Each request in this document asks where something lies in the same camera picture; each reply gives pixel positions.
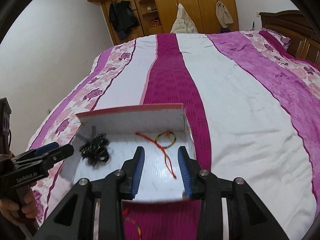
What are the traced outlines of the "black ribbon hair claw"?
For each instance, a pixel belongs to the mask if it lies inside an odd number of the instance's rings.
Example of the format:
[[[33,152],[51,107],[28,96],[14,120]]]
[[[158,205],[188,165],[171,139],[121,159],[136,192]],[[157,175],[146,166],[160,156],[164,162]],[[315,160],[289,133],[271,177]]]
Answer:
[[[106,133],[97,134],[93,139],[80,146],[79,151],[82,159],[93,167],[97,164],[108,162],[110,159],[110,154],[107,150],[109,144],[110,141],[107,139]]]

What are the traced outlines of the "red cardboard box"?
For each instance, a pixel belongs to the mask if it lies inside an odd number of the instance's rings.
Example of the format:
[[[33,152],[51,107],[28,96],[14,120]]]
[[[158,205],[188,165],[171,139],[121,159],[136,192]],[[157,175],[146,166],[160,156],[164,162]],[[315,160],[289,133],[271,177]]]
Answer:
[[[203,110],[193,111],[181,103],[152,104],[100,109],[78,113],[78,128],[72,145],[75,152],[62,165],[62,177],[75,184],[81,178],[103,179],[133,158],[136,148],[145,151],[138,203],[180,202],[187,198],[178,164],[178,149],[184,146],[191,159],[209,165],[210,136]],[[106,133],[110,159],[95,167],[82,159],[80,146],[99,133]]]

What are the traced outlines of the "pink floral striped bedspread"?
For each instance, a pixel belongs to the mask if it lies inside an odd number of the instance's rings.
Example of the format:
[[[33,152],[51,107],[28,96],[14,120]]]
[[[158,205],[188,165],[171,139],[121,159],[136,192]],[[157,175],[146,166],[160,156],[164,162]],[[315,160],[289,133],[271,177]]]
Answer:
[[[289,239],[319,214],[319,68],[270,33],[159,34],[109,48],[29,141],[72,140],[77,113],[182,103],[203,168],[241,176]]]

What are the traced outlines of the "black hanging coat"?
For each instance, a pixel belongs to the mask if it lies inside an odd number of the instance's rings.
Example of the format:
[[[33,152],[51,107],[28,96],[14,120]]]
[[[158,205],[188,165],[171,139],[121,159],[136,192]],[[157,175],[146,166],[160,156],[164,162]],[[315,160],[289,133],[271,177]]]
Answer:
[[[126,39],[133,28],[140,26],[130,1],[114,2],[109,7],[109,21],[120,40]]]

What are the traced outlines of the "wooden wardrobe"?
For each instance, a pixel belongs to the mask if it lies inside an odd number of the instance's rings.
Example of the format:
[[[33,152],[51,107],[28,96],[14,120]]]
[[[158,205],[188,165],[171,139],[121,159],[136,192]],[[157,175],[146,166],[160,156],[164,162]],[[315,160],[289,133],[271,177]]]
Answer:
[[[216,16],[216,3],[222,2],[231,14],[234,23],[231,31],[239,30],[238,13],[235,0],[88,0],[99,2],[103,9],[108,30],[114,44],[121,44],[132,39],[161,33],[169,33],[176,20],[178,5],[181,3],[189,17],[195,23],[197,31],[203,34],[219,33],[221,25]],[[109,21],[109,7],[114,2],[130,1],[131,8],[138,18],[140,26],[133,28],[131,34],[120,40]],[[161,25],[153,27],[151,20],[160,19]]]

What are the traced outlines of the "red box on shelf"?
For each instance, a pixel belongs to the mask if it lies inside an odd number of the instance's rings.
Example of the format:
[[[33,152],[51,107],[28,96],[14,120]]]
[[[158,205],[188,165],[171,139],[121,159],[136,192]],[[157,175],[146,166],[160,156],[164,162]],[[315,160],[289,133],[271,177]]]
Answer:
[[[152,24],[153,27],[160,26],[161,25],[160,19],[156,18],[154,20],[151,20],[151,24]]]

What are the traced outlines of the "pink pillow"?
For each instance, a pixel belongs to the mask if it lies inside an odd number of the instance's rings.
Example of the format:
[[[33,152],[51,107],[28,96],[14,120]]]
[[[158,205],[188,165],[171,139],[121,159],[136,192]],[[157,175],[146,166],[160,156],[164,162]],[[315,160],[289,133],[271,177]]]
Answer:
[[[274,30],[267,29],[267,28],[261,28],[261,31],[267,31],[269,34],[271,34],[273,37],[275,37],[279,43],[282,45],[282,47],[287,50],[291,44],[291,38],[286,37]]]

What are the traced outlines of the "dark wooden headboard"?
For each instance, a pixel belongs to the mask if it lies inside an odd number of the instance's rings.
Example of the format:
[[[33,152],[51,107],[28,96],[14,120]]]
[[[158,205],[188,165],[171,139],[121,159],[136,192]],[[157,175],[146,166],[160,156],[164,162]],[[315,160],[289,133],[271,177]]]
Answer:
[[[299,10],[261,12],[262,27],[291,39],[287,52],[319,66],[319,37]]]

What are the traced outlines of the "cream puffy jacket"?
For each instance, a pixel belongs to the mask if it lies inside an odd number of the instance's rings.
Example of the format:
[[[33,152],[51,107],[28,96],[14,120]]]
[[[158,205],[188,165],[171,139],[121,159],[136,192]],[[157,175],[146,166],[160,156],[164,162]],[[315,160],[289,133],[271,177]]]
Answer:
[[[195,23],[181,3],[178,5],[176,20],[170,32],[174,34],[198,34]]]

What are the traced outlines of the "beige hanging garment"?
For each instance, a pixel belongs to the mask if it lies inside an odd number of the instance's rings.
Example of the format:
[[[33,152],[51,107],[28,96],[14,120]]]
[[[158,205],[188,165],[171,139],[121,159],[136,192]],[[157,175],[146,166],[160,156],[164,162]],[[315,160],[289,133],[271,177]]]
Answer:
[[[229,13],[228,9],[220,1],[216,3],[216,16],[217,16],[218,22],[223,28],[228,28],[229,25],[234,23],[233,18]]]

